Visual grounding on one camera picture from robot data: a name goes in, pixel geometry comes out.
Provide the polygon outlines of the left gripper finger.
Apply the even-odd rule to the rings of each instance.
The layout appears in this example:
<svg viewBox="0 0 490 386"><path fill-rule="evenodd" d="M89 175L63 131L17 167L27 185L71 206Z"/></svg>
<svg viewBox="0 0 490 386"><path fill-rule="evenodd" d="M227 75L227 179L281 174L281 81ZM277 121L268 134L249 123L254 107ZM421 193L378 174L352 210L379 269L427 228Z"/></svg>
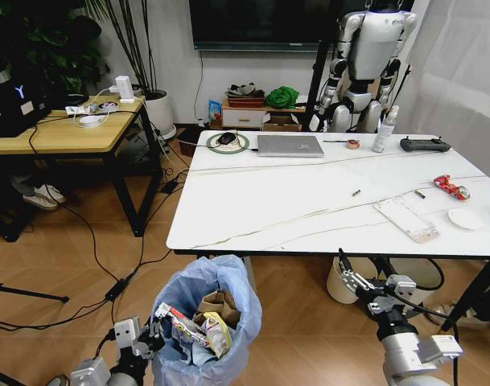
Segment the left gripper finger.
<svg viewBox="0 0 490 386"><path fill-rule="evenodd" d="M153 356L152 338L148 335L141 336L132 342L132 352L142 359L150 359Z"/></svg>
<svg viewBox="0 0 490 386"><path fill-rule="evenodd" d="M150 317L149 332L150 337L154 339L163 339L163 326L162 322L165 318L164 314L153 315Z"/></svg>

